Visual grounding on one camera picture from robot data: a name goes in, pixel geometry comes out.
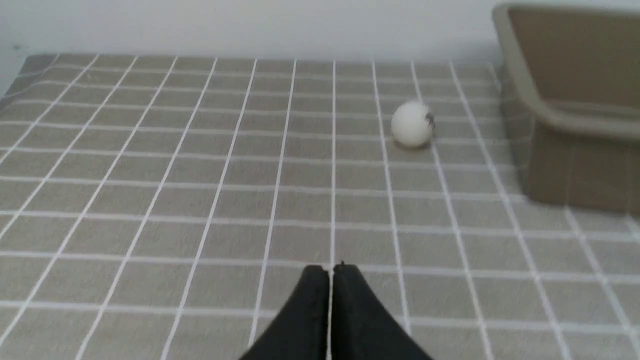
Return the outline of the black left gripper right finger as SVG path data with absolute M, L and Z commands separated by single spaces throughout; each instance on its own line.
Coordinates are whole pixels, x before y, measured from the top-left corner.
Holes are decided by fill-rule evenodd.
M 430 360 L 370 288 L 354 264 L 333 269 L 333 360 Z

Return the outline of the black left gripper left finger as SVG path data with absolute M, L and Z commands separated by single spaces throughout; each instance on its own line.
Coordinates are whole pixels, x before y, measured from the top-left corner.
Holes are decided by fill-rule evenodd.
M 324 360 L 329 324 L 329 272 L 304 267 L 284 306 L 242 360 Z

